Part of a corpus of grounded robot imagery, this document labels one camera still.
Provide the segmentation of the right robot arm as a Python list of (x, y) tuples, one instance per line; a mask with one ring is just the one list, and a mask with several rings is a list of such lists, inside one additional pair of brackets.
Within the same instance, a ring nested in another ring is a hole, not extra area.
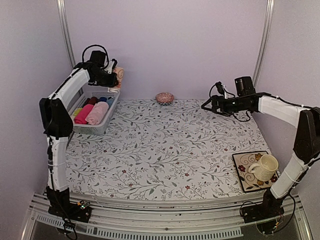
[(245, 201), (239, 214), (245, 223), (274, 221), (285, 216), (284, 200), (294, 200), (300, 182), (320, 162), (320, 109), (291, 103), (267, 92), (256, 92), (251, 77), (235, 80), (236, 92), (227, 90), (222, 82), (216, 82), (201, 105), (205, 111), (231, 117), (244, 113), (247, 120), (257, 118), (262, 135), (270, 146), (270, 153), (278, 161), (280, 175), (262, 196), (261, 203)]

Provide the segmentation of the orange patterned towel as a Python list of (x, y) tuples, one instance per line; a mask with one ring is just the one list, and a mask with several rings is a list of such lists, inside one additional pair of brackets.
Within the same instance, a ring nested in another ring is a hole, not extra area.
[(121, 90), (121, 87), (122, 87), (122, 80), (124, 78), (124, 74), (125, 74), (125, 71), (122, 67), (115, 67), (113, 70), (112, 70), (113, 73), (116, 73), (116, 77), (117, 77), (117, 81), (118, 81), (118, 85), (114, 86), (114, 87), (110, 87), (108, 89), (109, 92), (119, 92)]

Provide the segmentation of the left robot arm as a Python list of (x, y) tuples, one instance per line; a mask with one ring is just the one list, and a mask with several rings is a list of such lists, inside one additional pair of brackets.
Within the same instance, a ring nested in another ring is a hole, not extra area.
[(117, 60), (109, 59), (107, 50), (93, 50), (89, 60), (81, 60), (63, 83), (48, 97), (39, 101), (40, 115), (47, 140), (48, 213), (61, 217), (66, 224), (71, 221), (88, 223), (92, 208), (90, 202), (70, 201), (70, 189), (66, 178), (66, 150), (74, 132), (74, 121), (70, 114), (80, 102), (80, 91), (84, 86), (110, 87), (119, 85), (115, 68)]

